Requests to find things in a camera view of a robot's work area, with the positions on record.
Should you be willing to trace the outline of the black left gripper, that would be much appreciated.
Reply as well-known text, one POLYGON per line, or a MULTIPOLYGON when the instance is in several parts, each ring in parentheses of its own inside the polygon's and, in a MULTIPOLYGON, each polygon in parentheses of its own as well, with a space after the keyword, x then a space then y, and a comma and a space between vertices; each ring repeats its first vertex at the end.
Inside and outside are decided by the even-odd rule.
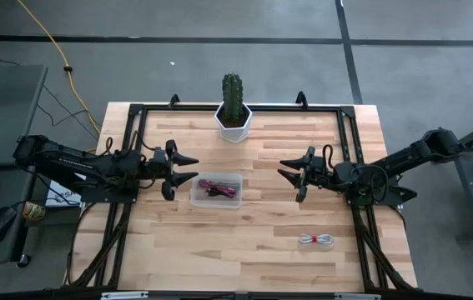
POLYGON ((199 175, 197 172, 174 172, 174 164, 186 166, 198 163, 199 160, 180 154, 177 144, 173 139, 166 142, 165 152, 169 161, 147 161, 141 163, 141 179, 164 179, 161 189, 162 195, 165 200, 173 201, 175 198, 175 189, 199 175))

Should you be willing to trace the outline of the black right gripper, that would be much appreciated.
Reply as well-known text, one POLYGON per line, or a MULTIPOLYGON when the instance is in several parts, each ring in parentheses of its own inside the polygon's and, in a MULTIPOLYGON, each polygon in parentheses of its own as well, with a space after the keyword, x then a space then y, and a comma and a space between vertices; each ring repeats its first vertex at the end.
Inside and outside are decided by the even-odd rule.
POLYGON ((304 173, 294 173, 283 169, 277 172, 298 190, 295 201, 302 203, 306 199, 307 184, 318 188, 336 188, 332 175, 321 167, 312 167, 314 162, 315 147, 308 147, 303 157, 292 160, 280 160, 279 163, 294 170, 304 169, 304 173))

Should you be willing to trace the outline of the clear plastic container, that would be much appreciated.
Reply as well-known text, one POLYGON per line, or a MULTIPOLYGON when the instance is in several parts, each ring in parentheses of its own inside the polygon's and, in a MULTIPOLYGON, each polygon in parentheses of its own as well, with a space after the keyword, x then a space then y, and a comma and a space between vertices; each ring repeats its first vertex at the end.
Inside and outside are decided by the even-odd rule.
POLYGON ((201 172, 192 181, 190 201, 199 208, 238 209, 242 197, 243 177, 238 173, 201 172))

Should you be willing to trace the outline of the white hexagonal plant pot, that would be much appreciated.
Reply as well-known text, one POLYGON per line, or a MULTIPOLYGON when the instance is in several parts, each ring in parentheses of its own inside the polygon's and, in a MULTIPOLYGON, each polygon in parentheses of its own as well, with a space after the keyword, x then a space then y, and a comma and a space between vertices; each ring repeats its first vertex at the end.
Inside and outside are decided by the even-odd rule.
POLYGON ((244 124, 241 127, 225 127, 222 123, 222 111, 224 110, 224 104, 221 103, 214 114, 214 118, 219 125, 220 137, 226 141, 232 143, 239 143, 245 140, 249 135, 251 120, 253 117, 253 112, 249 107, 244 103, 244 124))

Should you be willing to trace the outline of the green cactus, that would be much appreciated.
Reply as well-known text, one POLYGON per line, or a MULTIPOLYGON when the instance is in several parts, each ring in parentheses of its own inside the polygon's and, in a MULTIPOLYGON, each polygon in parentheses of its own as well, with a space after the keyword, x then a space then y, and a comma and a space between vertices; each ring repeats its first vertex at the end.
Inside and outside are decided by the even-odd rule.
POLYGON ((243 83, 238 74, 230 72, 222 80, 223 111, 222 122, 227 128, 243 124, 243 83))

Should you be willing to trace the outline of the white printed box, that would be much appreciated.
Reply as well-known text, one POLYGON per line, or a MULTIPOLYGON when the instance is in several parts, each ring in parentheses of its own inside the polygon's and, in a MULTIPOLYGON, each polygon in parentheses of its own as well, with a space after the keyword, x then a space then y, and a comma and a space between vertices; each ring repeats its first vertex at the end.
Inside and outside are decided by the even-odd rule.
POLYGON ((50 182, 50 189, 46 197, 45 206, 50 208, 59 208, 74 206, 78 207, 81 202, 81 196, 71 190, 63 187, 57 182, 50 182))

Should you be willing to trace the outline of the round printed can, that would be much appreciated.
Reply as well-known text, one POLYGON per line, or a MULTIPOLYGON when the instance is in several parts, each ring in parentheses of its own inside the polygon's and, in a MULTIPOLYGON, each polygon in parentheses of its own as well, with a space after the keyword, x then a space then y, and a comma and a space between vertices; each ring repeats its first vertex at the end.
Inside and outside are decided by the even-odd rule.
POLYGON ((43 219, 46 215, 46 208, 34 202, 25 202, 23 204, 23 218, 37 222, 43 219))

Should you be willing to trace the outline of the dark grey desk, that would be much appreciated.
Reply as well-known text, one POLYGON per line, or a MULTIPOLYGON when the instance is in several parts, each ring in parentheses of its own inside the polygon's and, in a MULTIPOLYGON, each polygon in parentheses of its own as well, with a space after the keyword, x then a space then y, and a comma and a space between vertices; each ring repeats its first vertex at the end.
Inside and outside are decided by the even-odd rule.
POLYGON ((29 134, 47 72, 42 65, 0 66, 0 208, 17 213, 0 242, 0 264, 28 263, 22 203, 32 196, 35 178, 15 164, 13 154, 18 138, 29 134))

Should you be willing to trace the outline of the black aluminium table frame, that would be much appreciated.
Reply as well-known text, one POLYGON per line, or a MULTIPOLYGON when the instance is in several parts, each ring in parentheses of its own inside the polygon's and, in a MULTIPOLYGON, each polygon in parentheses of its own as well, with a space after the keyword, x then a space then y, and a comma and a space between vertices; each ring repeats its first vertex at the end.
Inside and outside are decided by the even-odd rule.
POLYGON ((279 175, 280 160, 329 144, 333 160, 373 162, 386 154, 376 107, 270 104, 255 112, 249 136, 223 140, 212 104, 148 105, 149 147, 173 139, 199 160, 195 172, 238 173, 238 209, 196 207, 191 184, 173 201, 160 184, 139 194, 125 238, 123 290, 360 292, 364 288, 352 212, 343 196, 311 188, 302 203, 279 175))

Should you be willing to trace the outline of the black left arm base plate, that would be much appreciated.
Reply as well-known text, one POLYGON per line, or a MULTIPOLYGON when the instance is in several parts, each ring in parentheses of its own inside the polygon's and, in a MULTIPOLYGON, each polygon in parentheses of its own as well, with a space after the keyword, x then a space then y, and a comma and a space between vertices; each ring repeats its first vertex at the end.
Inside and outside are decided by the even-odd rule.
POLYGON ((80 195, 84 203, 135 203, 138 191, 138 185, 124 189, 99 185, 84 187, 80 195))

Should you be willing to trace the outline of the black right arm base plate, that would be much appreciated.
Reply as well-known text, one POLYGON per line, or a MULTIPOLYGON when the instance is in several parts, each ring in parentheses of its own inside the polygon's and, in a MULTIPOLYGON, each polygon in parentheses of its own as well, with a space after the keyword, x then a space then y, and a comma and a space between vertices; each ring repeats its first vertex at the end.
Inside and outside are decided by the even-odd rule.
POLYGON ((367 207, 370 205, 381 206, 397 206, 403 203, 401 192, 398 190, 399 185, 397 177, 392 177, 388 181, 388 188, 383 200, 373 200, 369 192, 356 192, 353 188, 349 188, 345 193, 346 200, 351 205, 367 207))

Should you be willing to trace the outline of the silver metal bracket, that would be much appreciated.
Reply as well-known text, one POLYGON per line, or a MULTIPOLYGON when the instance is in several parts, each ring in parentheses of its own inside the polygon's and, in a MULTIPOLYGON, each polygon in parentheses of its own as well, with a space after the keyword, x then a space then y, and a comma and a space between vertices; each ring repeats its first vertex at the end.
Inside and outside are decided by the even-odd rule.
POLYGON ((104 292, 100 300, 147 300, 148 291, 104 292))
POLYGON ((334 300, 381 300, 381 295, 369 293, 338 292, 334 300))

